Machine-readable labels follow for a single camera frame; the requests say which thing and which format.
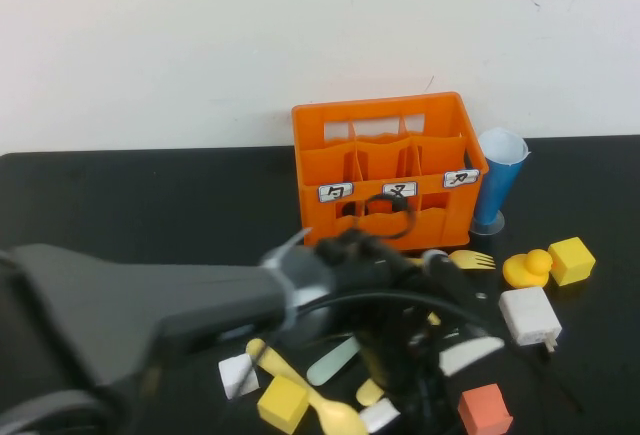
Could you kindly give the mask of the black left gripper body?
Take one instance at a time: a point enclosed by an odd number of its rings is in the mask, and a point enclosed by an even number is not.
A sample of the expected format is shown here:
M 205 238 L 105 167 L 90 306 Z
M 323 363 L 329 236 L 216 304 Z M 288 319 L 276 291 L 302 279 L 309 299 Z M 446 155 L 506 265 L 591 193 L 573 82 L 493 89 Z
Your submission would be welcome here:
M 416 335 L 430 331 L 430 313 L 447 327 L 480 325 L 480 302 L 445 252 L 428 250 L 416 263 L 376 236 L 345 232 L 321 240 L 317 256 L 333 277 L 331 295 L 345 299 L 317 311 L 321 335 Z

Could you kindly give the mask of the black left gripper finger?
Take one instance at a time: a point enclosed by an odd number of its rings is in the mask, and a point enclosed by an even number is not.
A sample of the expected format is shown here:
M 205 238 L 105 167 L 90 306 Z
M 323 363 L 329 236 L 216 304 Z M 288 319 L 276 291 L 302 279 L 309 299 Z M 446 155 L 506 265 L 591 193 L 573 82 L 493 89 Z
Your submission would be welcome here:
M 451 414 L 434 344 L 425 334 L 408 343 L 411 382 L 404 402 L 406 425 L 411 434 L 445 434 Z
M 399 338 L 394 331 L 359 330 L 357 341 L 370 378 L 392 399 L 399 390 Z

